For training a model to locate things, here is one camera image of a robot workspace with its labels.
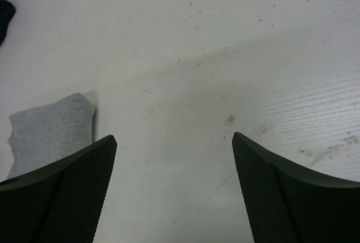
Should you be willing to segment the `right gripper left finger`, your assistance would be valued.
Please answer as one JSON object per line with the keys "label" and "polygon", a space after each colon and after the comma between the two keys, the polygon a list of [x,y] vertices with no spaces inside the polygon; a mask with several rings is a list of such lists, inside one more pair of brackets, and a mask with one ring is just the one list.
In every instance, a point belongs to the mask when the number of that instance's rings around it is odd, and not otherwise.
{"label": "right gripper left finger", "polygon": [[1,182],[1,242],[93,242],[116,149],[108,135]]}

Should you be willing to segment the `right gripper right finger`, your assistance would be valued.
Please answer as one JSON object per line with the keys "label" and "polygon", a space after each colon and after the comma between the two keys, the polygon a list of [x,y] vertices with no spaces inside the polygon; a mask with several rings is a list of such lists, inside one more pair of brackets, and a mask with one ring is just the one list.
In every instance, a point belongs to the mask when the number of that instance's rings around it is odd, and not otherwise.
{"label": "right gripper right finger", "polygon": [[232,148],[254,242],[359,242],[359,182],[306,168],[239,132]]}

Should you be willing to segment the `grey tank top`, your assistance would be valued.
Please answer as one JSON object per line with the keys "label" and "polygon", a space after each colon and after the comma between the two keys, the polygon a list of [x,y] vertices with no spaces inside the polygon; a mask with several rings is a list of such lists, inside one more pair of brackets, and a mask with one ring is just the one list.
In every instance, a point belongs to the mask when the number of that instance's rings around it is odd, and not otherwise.
{"label": "grey tank top", "polygon": [[95,107],[81,93],[9,116],[14,157],[8,178],[63,159],[93,142]]}

